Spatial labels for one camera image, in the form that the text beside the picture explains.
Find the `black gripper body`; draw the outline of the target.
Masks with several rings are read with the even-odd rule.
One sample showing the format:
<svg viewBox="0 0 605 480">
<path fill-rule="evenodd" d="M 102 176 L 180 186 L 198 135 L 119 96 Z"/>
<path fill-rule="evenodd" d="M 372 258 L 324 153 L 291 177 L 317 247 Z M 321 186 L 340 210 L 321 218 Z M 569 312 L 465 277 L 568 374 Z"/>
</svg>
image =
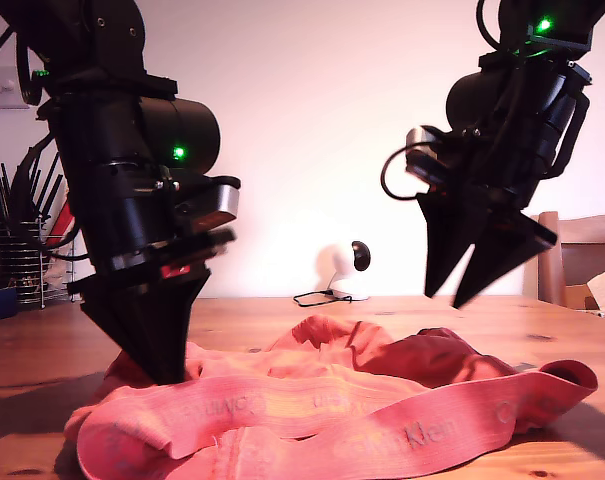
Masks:
<svg viewBox="0 0 605 480">
<path fill-rule="evenodd" d="M 482 195 L 481 233 L 495 212 L 522 213 L 543 177 L 539 159 L 518 150 L 493 151 L 490 138 L 468 132 L 412 129 L 406 136 L 405 158 L 406 171 L 429 185 L 426 193 Z"/>
<path fill-rule="evenodd" d="M 74 185 L 69 192 L 95 273 L 68 285 L 147 293 L 151 285 L 207 267 L 235 234 L 233 185 Z"/>
</svg>

